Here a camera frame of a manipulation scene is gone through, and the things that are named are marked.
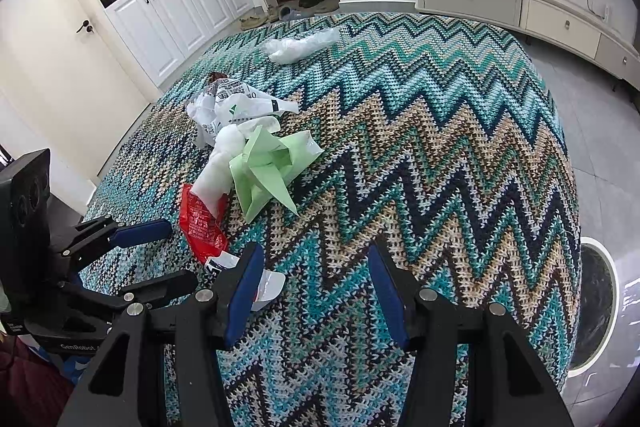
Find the green paper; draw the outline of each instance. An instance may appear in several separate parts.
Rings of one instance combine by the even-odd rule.
[[[278,138],[256,127],[242,153],[229,162],[246,222],[252,222],[272,197],[298,215],[287,185],[321,153],[309,131]]]

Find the metal screw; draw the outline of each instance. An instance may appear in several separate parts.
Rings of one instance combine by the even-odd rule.
[[[196,293],[196,301],[209,302],[213,298],[213,292],[211,290],[200,290]]]
[[[493,315],[501,317],[507,312],[507,309],[502,304],[500,304],[500,302],[492,302],[491,304],[489,304],[489,311]]]
[[[134,302],[127,308],[127,314],[135,317],[136,315],[140,315],[144,309],[145,307],[142,304],[140,304],[139,302]]]
[[[420,293],[418,293],[418,295],[420,296],[420,299],[422,299],[423,301],[434,301],[435,299],[438,298],[438,293],[435,290],[432,290],[431,288],[422,288],[420,290]]]

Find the white oval rim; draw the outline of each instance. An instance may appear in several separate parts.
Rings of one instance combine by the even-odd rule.
[[[613,328],[616,326],[616,320],[618,319],[618,309],[620,307],[620,281],[618,280],[618,272],[616,271],[616,264],[613,262],[613,258],[609,251],[604,247],[604,245],[600,241],[596,241],[593,237],[581,237],[580,238],[580,247],[582,245],[587,245],[591,247],[591,250],[596,251],[600,254],[600,256],[604,259],[607,267],[609,268],[609,272],[611,273],[613,279],[613,301],[614,301],[614,309],[611,317],[609,318],[609,324],[607,325],[607,332],[604,335],[604,339],[601,341],[598,349],[587,359],[585,363],[575,367],[574,369],[570,369],[567,373],[567,378],[577,377],[578,375],[583,374],[588,368],[590,368],[596,360],[600,358],[600,356],[604,353],[609,341],[611,340],[611,335],[613,334]]]

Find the red plastic wrapper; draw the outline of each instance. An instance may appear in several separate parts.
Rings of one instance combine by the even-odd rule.
[[[191,185],[186,183],[182,186],[178,225],[184,232],[195,258],[203,264],[209,257],[218,257],[229,245],[225,234],[220,230],[220,221],[225,215],[228,202],[229,198],[224,194],[218,202],[216,220],[204,203],[195,194],[191,194]]]

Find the zigzag patterned blanket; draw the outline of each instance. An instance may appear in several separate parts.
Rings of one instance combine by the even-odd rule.
[[[338,26],[328,50],[270,63],[266,38]],[[386,329],[366,264],[385,233],[397,263],[452,301],[500,301],[525,328],[556,384],[574,349],[580,293],[575,181],[558,112],[506,31],[413,14],[326,16],[214,44],[122,148],[88,217],[177,222],[180,188],[208,152],[193,145],[184,102],[209,71],[296,100],[282,135],[310,129],[325,149],[291,186],[300,216],[270,203],[246,225],[232,204],[231,250],[265,247],[287,275],[220,367],[237,427],[396,425],[414,359]],[[175,227],[172,239],[114,250],[83,273],[105,293],[188,268],[210,283]],[[465,346],[452,422],[463,420]],[[167,381],[172,358],[168,350]],[[169,414],[179,418],[175,388]]]

